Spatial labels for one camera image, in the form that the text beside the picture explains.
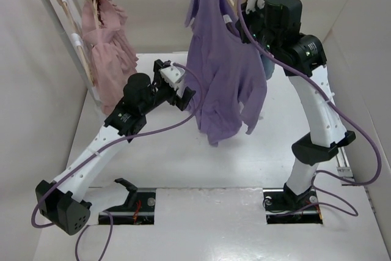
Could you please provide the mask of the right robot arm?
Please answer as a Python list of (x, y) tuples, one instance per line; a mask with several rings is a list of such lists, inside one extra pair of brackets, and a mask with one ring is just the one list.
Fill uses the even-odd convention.
[(245, 0), (239, 5), (236, 27), (244, 43), (262, 48), (263, 54), (283, 63), (304, 109), (310, 131), (291, 146), (295, 157), (283, 189), (264, 196), (268, 211), (296, 211), (315, 196), (313, 181), (318, 166), (335, 158), (352, 143), (349, 131), (333, 109), (326, 55), (321, 41), (301, 32), (300, 0)]

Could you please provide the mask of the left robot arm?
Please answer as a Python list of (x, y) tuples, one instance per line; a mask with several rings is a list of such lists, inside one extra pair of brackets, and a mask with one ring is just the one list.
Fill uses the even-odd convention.
[(131, 75), (123, 88), (123, 97), (82, 154), (51, 182), (43, 180), (37, 185), (37, 204), (31, 215), (33, 227), (44, 228), (36, 222), (40, 213), (49, 226), (75, 235), (92, 215), (111, 207), (134, 207), (137, 188), (123, 178), (103, 188), (89, 188), (121, 149), (145, 135), (141, 130), (147, 124), (147, 114), (165, 102), (184, 111), (196, 94), (184, 84), (185, 76), (194, 74), (191, 69), (158, 59), (153, 72), (153, 77), (145, 73)]

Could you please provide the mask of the purple t shirt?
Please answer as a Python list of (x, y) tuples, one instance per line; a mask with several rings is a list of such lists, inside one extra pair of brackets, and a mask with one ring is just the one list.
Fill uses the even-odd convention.
[(241, 41), (237, 21), (228, 0), (191, 0), (185, 21), (192, 30), (186, 65), (194, 72), (186, 85), (196, 91), (188, 109), (213, 146), (242, 125), (251, 134), (267, 94), (261, 55)]

